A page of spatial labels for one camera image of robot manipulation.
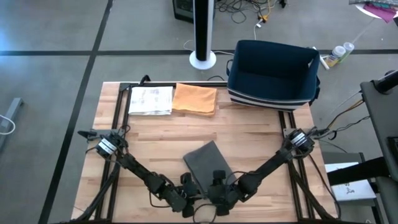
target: fabric storage bin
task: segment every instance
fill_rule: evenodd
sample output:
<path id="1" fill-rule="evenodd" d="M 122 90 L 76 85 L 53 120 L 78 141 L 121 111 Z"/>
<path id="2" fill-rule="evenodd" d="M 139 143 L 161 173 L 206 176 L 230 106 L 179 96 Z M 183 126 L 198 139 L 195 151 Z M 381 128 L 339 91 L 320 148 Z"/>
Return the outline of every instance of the fabric storage bin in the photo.
<path id="1" fill-rule="evenodd" d="M 293 111 L 317 97 L 319 62 L 319 52 L 314 49 L 240 40 L 234 59 L 227 62 L 231 101 Z"/>

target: gray floor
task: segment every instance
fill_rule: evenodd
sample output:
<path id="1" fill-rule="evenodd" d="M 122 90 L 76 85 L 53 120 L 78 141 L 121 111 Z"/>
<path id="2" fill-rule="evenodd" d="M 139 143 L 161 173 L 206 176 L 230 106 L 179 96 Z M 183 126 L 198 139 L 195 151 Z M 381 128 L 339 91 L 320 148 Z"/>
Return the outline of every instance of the gray floor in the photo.
<path id="1" fill-rule="evenodd" d="M 106 3 L 1 1 L 0 50 L 90 50 Z M 371 20 L 347 1 L 290 0 L 289 4 L 285 9 L 273 8 L 267 24 L 257 30 L 259 40 L 331 49 L 353 40 Z M 245 13 L 248 19 L 242 24 L 233 23 L 230 14 L 216 13 L 214 49 L 233 50 L 238 40 L 253 39 L 257 19 L 252 11 Z M 398 49 L 397 35 L 394 23 L 376 20 L 357 41 L 356 48 Z M 115 0 L 100 49 L 180 50 L 190 39 L 193 26 L 174 19 L 171 1 Z M 76 131 L 91 127 L 102 82 L 138 81 L 145 74 L 159 81 L 225 77 L 225 63 L 230 58 L 220 55 L 211 70 L 201 72 L 189 65 L 186 55 L 97 57 Z M 0 113 L 14 97 L 25 101 L 17 117 L 17 129 L 0 152 L 0 217 L 4 223 L 37 223 L 87 61 L 84 56 L 0 57 Z M 330 111 L 356 93 L 361 82 L 396 69 L 397 61 L 398 55 L 352 55 L 329 71 L 320 67 L 322 92 L 312 106 L 315 124 L 327 124 Z M 356 121 L 366 113 L 361 106 L 342 116 L 336 126 Z M 367 159 L 381 155 L 369 120 L 339 134 L 333 142 L 349 152 L 364 152 Z M 70 218 L 85 148 L 86 142 L 74 135 L 51 222 Z M 322 144 L 322 150 L 337 149 Z M 368 208 L 344 206 L 343 219 L 364 222 L 372 215 Z"/>

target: black floor stripe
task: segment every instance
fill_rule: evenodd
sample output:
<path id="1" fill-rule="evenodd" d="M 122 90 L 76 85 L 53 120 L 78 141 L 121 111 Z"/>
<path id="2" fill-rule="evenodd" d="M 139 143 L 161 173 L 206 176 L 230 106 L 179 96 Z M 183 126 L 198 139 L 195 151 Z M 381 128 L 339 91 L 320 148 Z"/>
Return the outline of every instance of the black floor stripe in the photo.
<path id="1" fill-rule="evenodd" d="M 58 156 L 57 164 L 55 165 L 55 170 L 51 179 L 49 191 L 47 192 L 47 196 L 44 201 L 42 213 L 40 214 L 39 224 L 47 224 L 49 221 L 49 217 L 51 214 L 52 205 L 55 200 L 55 196 L 57 194 L 58 185 L 61 180 L 62 170 L 65 166 L 65 161 L 68 156 L 68 151 L 70 147 L 70 143 L 72 141 L 73 133 L 75 132 L 75 127 L 77 123 L 77 119 L 79 117 L 81 105 L 83 103 L 84 95 L 87 89 L 87 84 L 90 79 L 91 71 L 94 66 L 96 53 L 100 47 L 102 36 L 105 31 L 106 23 L 108 21 L 109 13 L 111 11 L 113 5 L 113 0 L 108 0 L 108 3 L 105 8 L 105 12 L 99 25 L 98 33 L 95 38 L 93 50 L 91 51 L 90 58 L 88 59 L 88 63 L 83 74 L 83 78 L 81 79 L 79 91 L 76 96 L 75 105 L 73 106 L 72 114 L 69 119 L 68 128 L 65 133 L 65 137 L 62 142 L 60 154 Z"/>
<path id="2" fill-rule="evenodd" d="M 234 53 L 235 50 L 213 50 L 227 53 Z M 320 54 L 330 54 L 331 50 L 318 50 Z M 90 50 L 6 50 L 0 51 L 0 56 L 90 56 Z M 98 50 L 98 56 L 167 56 L 167 55 L 190 55 L 190 50 Z M 353 55 L 379 55 L 379 54 L 398 54 L 398 49 L 359 49 L 354 50 Z"/>
<path id="3" fill-rule="evenodd" d="M 90 56 L 90 50 L 5 50 L 0 56 Z"/>

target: white cable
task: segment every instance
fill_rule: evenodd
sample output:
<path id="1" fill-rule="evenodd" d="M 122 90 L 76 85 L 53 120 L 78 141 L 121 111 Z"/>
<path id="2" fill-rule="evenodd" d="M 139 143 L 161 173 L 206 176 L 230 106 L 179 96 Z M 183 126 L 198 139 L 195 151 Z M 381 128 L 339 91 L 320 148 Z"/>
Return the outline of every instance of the white cable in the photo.
<path id="1" fill-rule="evenodd" d="M 254 40 L 257 40 L 257 37 L 256 37 L 256 27 L 257 27 L 257 24 L 254 25 L 254 27 L 253 27 Z"/>
<path id="2" fill-rule="evenodd" d="M 190 51 L 193 51 L 192 49 L 189 49 L 189 48 L 187 48 L 186 47 L 186 44 L 188 43 L 188 42 L 190 42 L 190 41 L 192 41 L 192 40 L 187 40 L 185 43 L 184 43 L 184 45 L 182 46 L 185 50 L 190 50 Z M 220 50 L 217 50 L 217 51 L 215 51 L 214 53 L 222 53 L 222 54 L 228 54 L 228 55 L 234 55 L 234 54 L 232 54 L 232 53 L 228 53 L 228 52 L 223 52 L 223 51 L 220 51 Z"/>
<path id="3" fill-rule="evenodd" d="M 222 52 L 222 51 L 220 51 L 220 50 L 216 50 L 214 53 L 222 53 L 222 54 L 228 54 L 228 55 L 234 56 L 234 54 L 232 54 L 232 53 Z"/>
<path id="4" fill-rule="evenodd" d="M 260 19 L 253 27 L 253 33 L 254 33 L 254 40 L 257 40 L 257 35 L 256 35 L 256 27 L 260 28 L 260 22 L 262 22 L 262 19 Z"/>
<path id="5" fill-rule="evenodd" d="M 9 131 L 9 132 L 7 132 L 7 133 L 0 133 L 0 135 L 8 135 L 8 134 L 11 134 L 11 133 L 13 133 L 14 131 L 15 131 L 15 123 L 13 122 L 13 121 L 11 121 L 11 119 L 9 119 L 9 118 L 6 118 L 5 116 L 3 116 L 3 115 L 1 115 L 0 114 L 0 117 L 2 117 L 3 119 L 6 119 L 6 120 L 8 120 L 11 124 L 12 124 L 12 130 L 11 131 Z"/>
<path id="6" fill-rule="evenodd" d="M 183 47 L 185 50 L 193 51 L 192 49 L 189 49 L 189 48 L 186 48 L 186 47 L 185 47 L 185 45 L 186 45 L 189 41 L 192 41 L 192 40 L 187 40 L 187 41 L 184 43 L 184 45 L 183 45 L 182 47 Z"/>

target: wood grain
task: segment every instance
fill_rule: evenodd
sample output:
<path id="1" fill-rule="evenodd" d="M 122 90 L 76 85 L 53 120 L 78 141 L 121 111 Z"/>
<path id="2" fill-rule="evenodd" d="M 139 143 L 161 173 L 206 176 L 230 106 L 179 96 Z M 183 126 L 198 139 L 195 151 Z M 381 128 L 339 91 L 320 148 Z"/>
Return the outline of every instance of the wood grain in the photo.
<path id="1" fill-rule="evenodd" d="M 103 84 L 94 128 L 111 127 L 118 88 L 119 83 Z M 300 128 L 313 126 L 308 105 L 295 111 L 295 118 Z M 126 139 L 129 141 L 130 153 L 149 170 L 166 175 L 176 184 L 179 183 L 180 175 L 188 172 L 182 160 L 183 155 L 209 141 L 215 141 L 232 170 L 244 171 L 257 169 L 275 154 L 282 142 L 277 111 L 233 104 L 225 88 L 219 88 L 214 117 L 181 113 L 172 113 L 170 116 L 130 116 L 129 125 L 131 130 Z M 312 156 L 325 174 L 318 145 Z M 103 164 L 104 160 L 94 151 L 86 155 L 75 202 L 75 208 L 78 209 L 74 209 L 72 217 L 79 216 L 79 209 L 84 210 L 98 192 Z M 334 214 L 333 201 L 314 166 L 306 160 L 305 167 L 311 191 Z M 154 197 L 152 199 L 156 205 L 165 205 L 165 201 L 158 201 Z M 213 214 L 214 208 L 203 207 L 195 218 L 205 222 L 211 220 Z M 216 222 L 296 220 L 287 166 L 282 166 L 262 181 L 255 196 L 245 203 L 238 202 L 229 216 L 217 217 Z M 173 213 L 170 208 L 152 208 L 143 182 L 128 170 L 122 169 L 113 221 L 191 222 L 192 219 L 184 219 L 181 213 Z"/>

